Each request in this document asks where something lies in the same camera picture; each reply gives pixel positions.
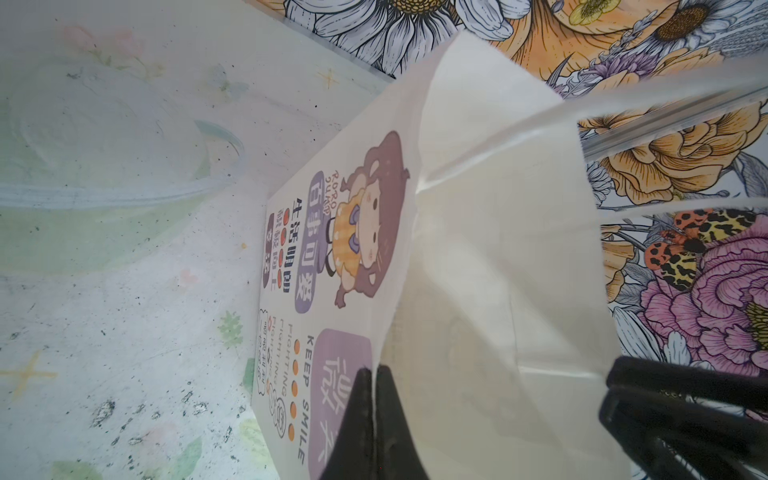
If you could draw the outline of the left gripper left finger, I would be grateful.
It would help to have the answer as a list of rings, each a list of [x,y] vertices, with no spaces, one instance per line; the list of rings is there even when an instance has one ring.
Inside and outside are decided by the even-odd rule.
[[[355,377],[337,439],[321,480],[368,480],[374,464],[372,373]]]

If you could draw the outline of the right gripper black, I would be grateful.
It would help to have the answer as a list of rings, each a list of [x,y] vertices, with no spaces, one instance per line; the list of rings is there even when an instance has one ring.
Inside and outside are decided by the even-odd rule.
[[[627,356],[615,360],[602,426],[651,479],[755,479],[767,425],[715,408],[767,408],[767,381]]]

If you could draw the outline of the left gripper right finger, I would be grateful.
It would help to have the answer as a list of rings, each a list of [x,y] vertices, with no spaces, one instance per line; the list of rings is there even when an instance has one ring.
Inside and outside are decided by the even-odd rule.
[[[374,387],[376,479],[427,480],[391,369],[379,365]]]

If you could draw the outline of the white printed paper bag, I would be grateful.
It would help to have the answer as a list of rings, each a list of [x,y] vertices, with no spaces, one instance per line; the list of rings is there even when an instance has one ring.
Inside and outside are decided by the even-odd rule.
[[[463,33],[267,205],[252,407],[320,479],[388,366],[431,479],[651,479],[602,426],[622,356],[767,381],[767,57],[664,55],[562,97]]]

